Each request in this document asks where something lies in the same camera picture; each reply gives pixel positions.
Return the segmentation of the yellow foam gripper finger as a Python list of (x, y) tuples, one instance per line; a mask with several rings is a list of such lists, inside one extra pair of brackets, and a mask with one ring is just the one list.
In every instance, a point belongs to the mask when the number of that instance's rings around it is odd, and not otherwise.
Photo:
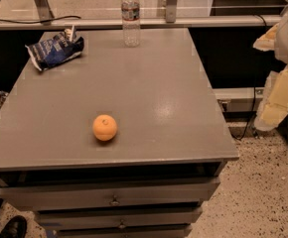
[(278, 26), (279, 24), (275, 24), (271, 27), (265, 34), (254, 42), (253, 47), (263, 52), (273, 51)]
[(266, 78), (263, 99), (254, 119), (260, 131), (276, 128), (288, 115), (288, 65), (280, 72), (271, 71)]

